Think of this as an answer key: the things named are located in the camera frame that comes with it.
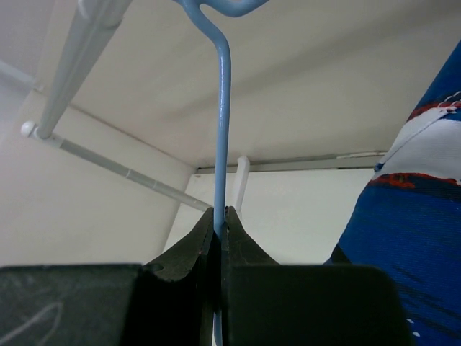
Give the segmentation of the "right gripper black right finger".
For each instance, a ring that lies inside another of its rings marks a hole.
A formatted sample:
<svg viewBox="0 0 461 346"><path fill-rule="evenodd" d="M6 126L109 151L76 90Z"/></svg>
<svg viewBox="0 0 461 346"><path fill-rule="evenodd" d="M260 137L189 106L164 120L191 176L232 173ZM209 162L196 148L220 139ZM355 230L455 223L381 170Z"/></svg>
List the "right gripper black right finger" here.
<svg viewBox="0 0 461 346"><path fill-rule="evenodd" d="M393 281L375 267L281 265L229 207L221 239L224 345L411 345Z"/></svg>

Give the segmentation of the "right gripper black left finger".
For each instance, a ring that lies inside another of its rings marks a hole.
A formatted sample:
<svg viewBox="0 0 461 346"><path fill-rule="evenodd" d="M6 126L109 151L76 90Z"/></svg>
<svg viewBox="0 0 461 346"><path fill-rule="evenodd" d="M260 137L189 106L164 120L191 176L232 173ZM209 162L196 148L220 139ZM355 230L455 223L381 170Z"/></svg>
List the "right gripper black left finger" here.
<svg viewBox="0 0 461 346"><path fill-rule="evenodd" d="M3 345L210 345L212 210L147 264L1 269Z"/></svg>

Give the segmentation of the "blue patterned trousers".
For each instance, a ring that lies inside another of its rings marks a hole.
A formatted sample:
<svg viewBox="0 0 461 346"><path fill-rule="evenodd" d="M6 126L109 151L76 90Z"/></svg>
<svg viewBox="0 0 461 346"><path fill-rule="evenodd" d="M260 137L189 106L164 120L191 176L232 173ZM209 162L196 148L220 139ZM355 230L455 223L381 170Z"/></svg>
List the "blue patterned trousers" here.
<svg viewBox="0 0 461 346"><path fill-rule="evenodd" d="M417 345L460 343L459 48L376 163L328 263L385 271Z"/></svg>

